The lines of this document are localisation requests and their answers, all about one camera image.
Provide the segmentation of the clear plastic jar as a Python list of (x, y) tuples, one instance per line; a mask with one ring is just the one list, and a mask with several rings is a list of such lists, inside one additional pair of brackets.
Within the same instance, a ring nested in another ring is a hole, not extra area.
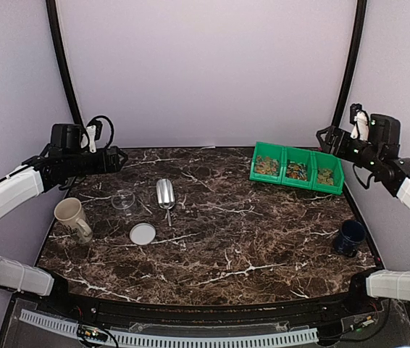
[(116, 210), (128, 210), (135, 204), (135, 194), (131, 191), (119, 191), (112, 196), (111, 203)]

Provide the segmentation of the green three-compartment bin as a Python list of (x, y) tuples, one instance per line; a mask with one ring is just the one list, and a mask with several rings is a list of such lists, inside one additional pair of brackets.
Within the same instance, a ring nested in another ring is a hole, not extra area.
[(258, 142), (249, 179), (340, 195), (345, 177), (340, 159), (331, 154)]

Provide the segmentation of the metal scoop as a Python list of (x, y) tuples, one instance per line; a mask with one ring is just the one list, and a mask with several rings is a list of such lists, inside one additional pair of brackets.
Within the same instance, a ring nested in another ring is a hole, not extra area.
[(156, 182), (156, 195), (159, 206), (166, 210), (168, 226), (172, 226), (171, 209), (175, 206), (175, 194), (171, 180), (163, 178)]

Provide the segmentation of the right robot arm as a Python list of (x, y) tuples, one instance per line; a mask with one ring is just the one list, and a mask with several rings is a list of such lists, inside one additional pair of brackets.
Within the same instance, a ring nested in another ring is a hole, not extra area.
[[(352, 131), (330, 125), (317, 131), (323, 152), (370, 172), (391, 196), (410, 210), (410, 158), (400, 157), (401, 123), (394, 117), (359, 110), (351, 116)], [(367, 270), (351, 279), (343, 309), (359, 314), (371, 298), (410, 302), (410, 271)]]

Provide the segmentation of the white jar lid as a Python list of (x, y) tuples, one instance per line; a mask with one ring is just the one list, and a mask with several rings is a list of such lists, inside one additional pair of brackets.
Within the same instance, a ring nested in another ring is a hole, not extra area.
[(156, 229), (149, 223), (139, 223), (130, 230), (130, 240), (139, 246), (150, 244), (155, 238)]

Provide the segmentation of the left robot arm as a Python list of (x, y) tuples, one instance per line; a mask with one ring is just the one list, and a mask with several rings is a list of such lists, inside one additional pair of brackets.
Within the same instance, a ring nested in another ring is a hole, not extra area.
[[(121, 171), (127, 154), (108, 141), (98, 148), (101, 117), (87, 126), (57, 123), (43, 151), (0, 179), (0, 219), (26, 201), (59, 187), (67, 188), (73, 178)], [(50, 308), (60, 316), (75, 311), (75, 299), (55, 288), (55, 277), (40, 268), (0, 256), (0, 287), (47, 297)]]

